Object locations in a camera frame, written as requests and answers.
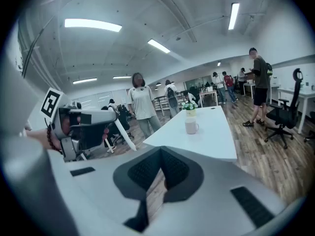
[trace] dark t-shirt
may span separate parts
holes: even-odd
[[[254,70],[260,71],[260,76],[255,75],[255,87],[259,89],[268,88],[267,64],[265,60],[258,56],[254,59]]]

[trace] mug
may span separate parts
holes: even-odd
[[[189,118],[185,121],[185,128],[187,134],[194,134],[198,131],[199,125],[196,123],[194,118]]]

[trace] ceiling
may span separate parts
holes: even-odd
[[[28,68],[42,73],[47,84],[71,92],[111,84],[113,76],[138,71],[155,78],[151,79],[153,82],[164,77],[161,71],[173,74],[178,72],[172,71],[173,66],[182,63],[189,66],[189,60],[201,51],[224,47],[234,39],[250,39],[255,27],[264,20],[271,1],[53,0],[44,4],[36,1],[20,17],[19,41],[25,60],[31,42],[55,15],[38,39]],[[239,16],[234,30],[228,31],[233,2],[240,3]],[[105,21],[121,25],[122,29],[113,32],[65,28],[66,18]],[[165,54],[147,44],[151,38],[171,52]],[[94,77],[97,82],[72,84]]]

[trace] gray pants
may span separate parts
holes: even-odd
[[[177,106],[176,108],[171,108],[170,107],[169,111],[171,111],[171,116],[172,116],[172,118],[174,118],[174,116],[179,113],[179,106]]]
[[[218,88],[218,93],[220,96],[220,101],[225,102],[225,87]]]
[[[159,119],[157,116],[152,116],[152,117],[147,118],[147,119],[141,119],[141,120],[138,120],[138,122],[139,122],[139,126],[140,126],[146,139],[149,136],[151,136],[149,123],[151,124],[151,127],[152,127],[154,132],[156,132],[159,128],[161,128],[161,123],[159,122]]]

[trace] potted plant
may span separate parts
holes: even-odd
[[[186,110],[186,116],[187,117],[193,117],[196,116],[196,108],[198,105],[192,100],[192,101],[185,101],[182,103],[182,109]]]

